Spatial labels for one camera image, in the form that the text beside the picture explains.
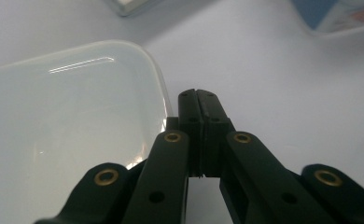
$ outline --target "blue label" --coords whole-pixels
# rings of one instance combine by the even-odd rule
[[[313,30],[338,0],[291,0],[307,25]]]

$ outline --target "clear plastic container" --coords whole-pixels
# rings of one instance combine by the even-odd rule
[[[0,68],[0,223],[58,214],[104,162],[144,160],[170,107],[135,44],[106,41]]]

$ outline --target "white surface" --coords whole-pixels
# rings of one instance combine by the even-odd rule
[[[120,18],[106,0],[0,0],[0,65],[106,39],[151,53],[174,111],[180,92],[212,91],[286,168],[321,162],[364,186],[364,32],[308,35],[288,1],[164,0]],[[231,223],[216,180],[190,180],[187,223]]]

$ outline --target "screw hole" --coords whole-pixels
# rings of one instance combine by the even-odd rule
[[[249,143],[251,141],[251,138],[248,134],[238,133],[234,136],[234,140],[240,143]]]
[[[295,204],[298,202],[298,199],[296,198],[296,196],[291,193],[283,193],[281,195],[281,198],[282,198],[282,200],[284,200],[284,202],[290,203],[290,204]]]
[[[155,191],[149,195],[149,200],[152,203],[161,203],[162,201],[164,201],[164,199],[165,199],[165,196],[161,191]]]
[[[328,186],[339,187],[343,184],[343,181],[331,171],[317,170],[314,176],[317,180]]]
[[[164,136],[167,142],[178,142],[181,139],[181,135],[178,133],[168,133]]]
[[[113,184],[119,178],[119,173],[114,169],[104,169],[97,173],[94,182],[98,186],[107,186]]]

